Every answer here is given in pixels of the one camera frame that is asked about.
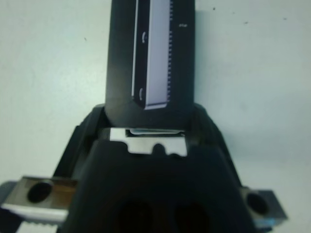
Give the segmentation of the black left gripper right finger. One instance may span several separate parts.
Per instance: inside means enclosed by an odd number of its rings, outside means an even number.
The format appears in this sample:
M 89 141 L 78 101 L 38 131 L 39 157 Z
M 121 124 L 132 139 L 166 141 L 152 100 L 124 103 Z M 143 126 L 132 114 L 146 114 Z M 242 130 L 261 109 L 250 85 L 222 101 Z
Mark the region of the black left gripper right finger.
M 224 155 L 236 183 L 242 186 L 221 131 L 210 118 L 206 109 L 202 105 L 194 104 L 194 109 L 188 123 L 188 149 L 191 146 L 201 145 L 217 147 Z

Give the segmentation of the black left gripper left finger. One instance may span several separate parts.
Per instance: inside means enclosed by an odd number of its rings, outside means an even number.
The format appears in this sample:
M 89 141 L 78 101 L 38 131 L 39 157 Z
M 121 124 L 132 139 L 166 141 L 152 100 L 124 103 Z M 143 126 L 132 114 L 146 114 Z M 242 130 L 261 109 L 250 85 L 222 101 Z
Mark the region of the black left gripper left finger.
M 96 105 L 76 126 L 53 174 L 57 178 L 80 179 L 93 143 L 110 133 L 104 104 Z

